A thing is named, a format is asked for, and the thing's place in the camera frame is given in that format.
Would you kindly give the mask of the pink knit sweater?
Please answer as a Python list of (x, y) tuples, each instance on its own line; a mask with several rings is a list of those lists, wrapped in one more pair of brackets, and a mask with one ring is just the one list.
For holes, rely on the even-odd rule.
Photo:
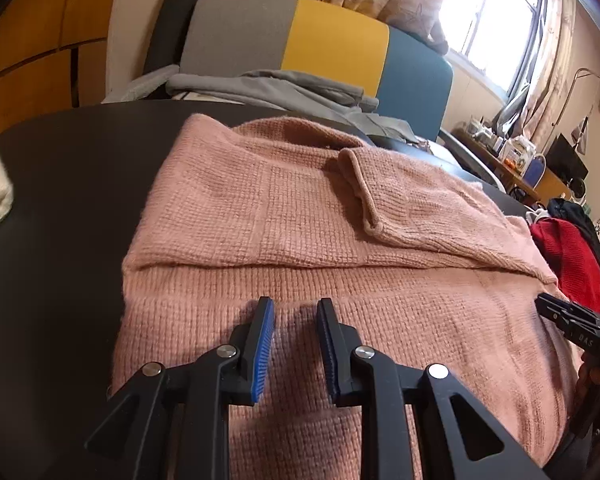
[(329, 403), (314, 324), (397, 363), (445, 365), (539, 464), (565, 432), (577, 358), (536, 313), (554, 273), (523, 218), (480, 186), (297, 118), (186, 120), (122, 263), (112, 383), (195, 361), (262, 296), (275, 304), (261, 401), (230, 413), (235, 479), (355, 479), (360, 419)]

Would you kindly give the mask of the grey yellow blue chair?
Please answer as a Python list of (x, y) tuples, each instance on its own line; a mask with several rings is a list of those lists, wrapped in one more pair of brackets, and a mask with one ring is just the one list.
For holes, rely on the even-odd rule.
[(377, 113), (408, 122), (416, 148), (449, 159), (499, 188), (500, 180), (441, 129), (451, 65), (421, 41), (347, 9), (316, 0), (198, 0), (180, 64), (143, 74), (107, 102), (171, 93), (176, 74), (238, 77), (252, 70), (296, 70), (364, 89)]

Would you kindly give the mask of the wooden wardrobe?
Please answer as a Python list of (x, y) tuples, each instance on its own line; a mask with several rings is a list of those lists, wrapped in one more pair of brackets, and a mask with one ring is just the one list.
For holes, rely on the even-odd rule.
[(27, 119), (99, 103), (114, 0), (0, 4), (0, 133)]

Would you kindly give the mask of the black monitor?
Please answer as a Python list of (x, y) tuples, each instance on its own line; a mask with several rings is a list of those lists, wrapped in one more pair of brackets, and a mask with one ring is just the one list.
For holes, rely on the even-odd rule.
[(584, 180), (588, 175), (588, 168), (576, 148), (562, 134), (556, 136), (545, 158), (547, 168), (565, 184), (573, 179)]

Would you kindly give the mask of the red knit sweater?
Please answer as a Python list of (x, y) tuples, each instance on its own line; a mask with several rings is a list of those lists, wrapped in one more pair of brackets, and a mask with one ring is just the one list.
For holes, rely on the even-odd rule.
[(543, 218), (529, 229), (562, 293), (600, 314), (600, 263), (581, 231), (566, 220), (554, 218)]

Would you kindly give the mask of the grey garment on chair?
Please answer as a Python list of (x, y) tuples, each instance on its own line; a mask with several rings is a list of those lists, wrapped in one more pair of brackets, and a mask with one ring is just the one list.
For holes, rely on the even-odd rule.
[(252, 70), (238, 77), (176, 74), (166, 82), (166, 90), (324, 118), (353, 126), (368, 136), (409, 144), (424, 142), (405, 120), (378, 114), (378, 99), (363, 88), (296, 70)]

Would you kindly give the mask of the blue folding chair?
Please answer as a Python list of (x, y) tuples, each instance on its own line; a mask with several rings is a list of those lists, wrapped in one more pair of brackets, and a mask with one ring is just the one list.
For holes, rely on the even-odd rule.
[(522, 180), (526, 182), (530, 188), (535, 188), (542, 180), (546, 170), (546, 158), (542, 153), (536, 154), (528, 163), (526, 172), (522, 176)]

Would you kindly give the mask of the wooden side desk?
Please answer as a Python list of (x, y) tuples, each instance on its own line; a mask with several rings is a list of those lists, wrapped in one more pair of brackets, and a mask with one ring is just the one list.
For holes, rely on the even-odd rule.
[(524, 197), (520, 199), (521, 203), (528, 206), (535, 204), (546, 206), (551, 198), (572, 199), (570, 188), (567, 188), (550, 170), (545, 170), (538, 184), (528, 185), (516, 171), (503, 164), (478, 141), (472, 140), (462, 128), (454, 128), (451, 134), (498, 176), (507, 192), (510, 193), (515, 188), (519, 188), (524, 193)]

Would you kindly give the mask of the dark navy garment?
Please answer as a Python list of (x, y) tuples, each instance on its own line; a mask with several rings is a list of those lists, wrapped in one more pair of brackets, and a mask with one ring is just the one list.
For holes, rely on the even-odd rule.
[(584, 212), (584, 209), (571, 200), (551, 198), (547, 203), (547, 210), (552, 218), (566, 220), (580, 231), (600, 267), (600, 239), (593, 221)]

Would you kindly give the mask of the black rolled mat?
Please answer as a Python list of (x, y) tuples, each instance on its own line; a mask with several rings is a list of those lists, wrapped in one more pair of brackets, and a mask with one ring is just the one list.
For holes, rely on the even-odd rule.
[(190, 20), (198, 0), (163, 0), (149, 38), (143, 74), (180, 64)]

